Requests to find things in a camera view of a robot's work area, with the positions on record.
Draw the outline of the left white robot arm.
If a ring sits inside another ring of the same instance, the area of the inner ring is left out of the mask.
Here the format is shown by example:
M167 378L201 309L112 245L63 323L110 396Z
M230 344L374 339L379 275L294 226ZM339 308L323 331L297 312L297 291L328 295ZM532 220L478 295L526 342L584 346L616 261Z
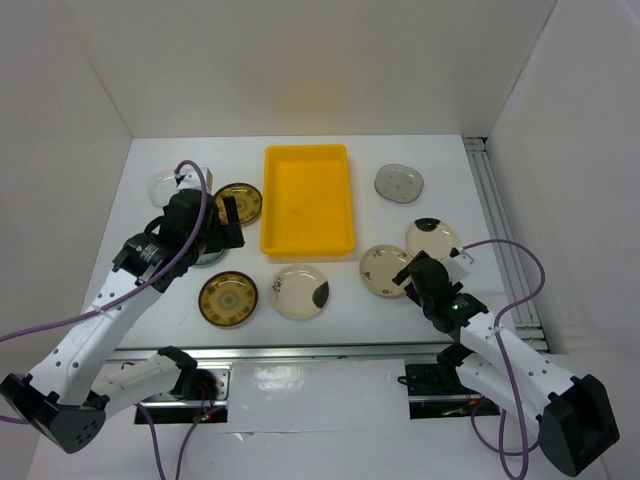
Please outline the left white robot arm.
M218 206L196 189L174 194L162 216L128 239L88 309L26 375L10 374L1 395L27 423L68 454L89 445L105 421L150 397L212 400L215 377L183 350L167 346L116 373L100 373L134 323L202 255L241 248L233 197Z

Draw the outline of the blue floral plate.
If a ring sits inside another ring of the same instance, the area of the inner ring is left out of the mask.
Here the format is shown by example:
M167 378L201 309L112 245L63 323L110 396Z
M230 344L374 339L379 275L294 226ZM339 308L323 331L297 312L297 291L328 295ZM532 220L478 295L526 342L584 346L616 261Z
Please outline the blue floral plate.
M226 253L225 250L221 250L218 252L211 252L211 253L205 253L202 254L198 260L194 263L194 267L196 268L207 268L212 266L213 264L215 264L217 261L219 261L224 254Z

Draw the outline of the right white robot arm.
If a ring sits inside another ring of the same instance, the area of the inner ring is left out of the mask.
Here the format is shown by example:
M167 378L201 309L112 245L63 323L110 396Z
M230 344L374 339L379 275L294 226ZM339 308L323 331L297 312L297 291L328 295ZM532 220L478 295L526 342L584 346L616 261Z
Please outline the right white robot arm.
M620 438L604 384L557 366L464 292L467 258L453 250L442 263L419 252L393 279L454 341L439 356L438 384L466 387L513 414L558 471L578 476Z

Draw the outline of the cream plate with characters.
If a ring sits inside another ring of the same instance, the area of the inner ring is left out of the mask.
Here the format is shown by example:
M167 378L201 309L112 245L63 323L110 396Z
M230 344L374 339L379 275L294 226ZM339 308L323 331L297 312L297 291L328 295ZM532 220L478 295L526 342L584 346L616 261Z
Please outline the cream plate with characters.
M405 295L404 286L393 282L395 276L406 267L413 257L404 249L389 244L380 244L368 249L359 263L359 274L363 284L372 293L388 299Z

